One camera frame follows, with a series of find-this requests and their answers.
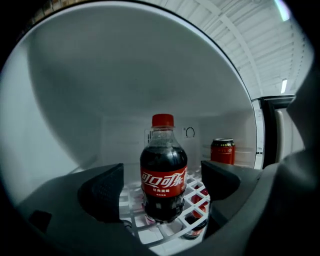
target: white refrigerator wall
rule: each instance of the white refrigerator wall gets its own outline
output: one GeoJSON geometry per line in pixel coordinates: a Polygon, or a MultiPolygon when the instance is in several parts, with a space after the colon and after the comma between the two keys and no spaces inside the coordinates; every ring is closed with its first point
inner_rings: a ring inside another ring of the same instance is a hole
{"type": "Polygon", "coordinates": [[[1,71],[0,165],[13,203],[97,165],[124,163],[125,181],[139,181],[145,131],[158,113],[174,115],[190,168],[208,159],[217,137],[234,138],[236,164],[254,166],[248,92],[195,27],[151,6],[112,1],[48,17],[1,71]],[[185,138],[188,127],[195,137],[185,138]]]}
{"type": "Polygon", "coordinates": [[[13,52],[0,77],[1,178],[14,205],[46,181],[87,168],[100,149],[99,118],[72,106],[50,80],[35,93],[27,48],[13,52]]]}

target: red label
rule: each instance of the red label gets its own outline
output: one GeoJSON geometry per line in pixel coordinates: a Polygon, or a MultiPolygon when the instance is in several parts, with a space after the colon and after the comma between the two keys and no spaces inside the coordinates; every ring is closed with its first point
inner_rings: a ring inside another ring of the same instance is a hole
{"type": "Polygon", "coordinates": [[[141,167],[141,186],[150,196],[175,197],[186,189],[186,173],[187,166],[174,171],[151,171],[141,167]]]}
{"type": "Polygon", "coordinates": [[[211,161],[233,165],[235,149],[235,146],[211,146],[211,161]]]}

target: red bottle cap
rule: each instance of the red bottle cap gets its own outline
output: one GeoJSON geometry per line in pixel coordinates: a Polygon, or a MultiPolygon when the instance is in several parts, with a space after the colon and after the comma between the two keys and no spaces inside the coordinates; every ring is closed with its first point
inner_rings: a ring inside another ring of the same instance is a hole
{"type": "MultiPolygon", "coordinates": [[[[206,212],[206,207],[205,207],[203,204],[201,204],[201,205],[199,206],[199,209],[200,209],[201,211],[203,211],[203,212],[206,212]]],[[[196,218],[198,218],[198,219],[200,219],[200,218],[202,217],[202,215],[201,215],[200,213],[198,213],[196,210],[192,211],[192,214],[193,214],[194,217],[196,217],[196,218]]]]}
{"type": "Polygon", "coordinates": [[[174,116],[172,114],[155,114],[152,117],[152,127],[174,126],[174,116]]]}

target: coca-cola bottle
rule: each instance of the coca-cola bottle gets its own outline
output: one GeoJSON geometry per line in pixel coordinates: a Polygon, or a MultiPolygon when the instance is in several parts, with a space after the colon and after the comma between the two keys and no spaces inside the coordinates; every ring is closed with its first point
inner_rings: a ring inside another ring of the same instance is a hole
{"type": "Polygon", "coordinates": [[[157,222],[172,222],[185,204],[187,155],[174,136],[174,117],[152,117],[153,133],[140,157],[144,210],[157,222]]]}

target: can lid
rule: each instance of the can lid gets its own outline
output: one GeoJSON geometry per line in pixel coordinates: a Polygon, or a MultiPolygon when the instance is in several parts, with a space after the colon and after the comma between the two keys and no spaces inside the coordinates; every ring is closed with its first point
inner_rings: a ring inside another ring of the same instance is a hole
{"type": "Polygon", "coordinates": [[[152,117],[152,127],[174,126],[174,116],[172,114],[155,114],[152,117]]]}
{"type": "MultiPolygon", "coordinates": [[[[206,206],[205,206],[204,204],[201,204],[201,205],[199,206],[199,209],[200,209],[201,211],[203,211],[203,212],[206,212],[206,206]]],[[[200,218],[202,217],[202,215],[199,214],[196,210],[193,210],[193,211],[192,211],[192,215],[193,215],[194,217],[198,218],[198,219],[200,219],[200,218]]]]}
{"type": "Polygon", "coordinates": [[[232,142],[234,139],[233,138],[214,138],[214,142],[232,142]]]}

